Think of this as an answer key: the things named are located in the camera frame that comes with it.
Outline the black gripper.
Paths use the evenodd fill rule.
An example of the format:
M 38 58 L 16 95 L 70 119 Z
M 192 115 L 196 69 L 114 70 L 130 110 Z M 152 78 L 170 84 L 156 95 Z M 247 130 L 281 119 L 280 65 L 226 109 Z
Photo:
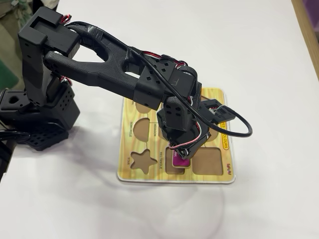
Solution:
M 177 97 L 167 97 L 157 112 L 158 124 L 168 146 L 183 160 L 191 159 L 211 137 L 209 128 L 195 117 Z

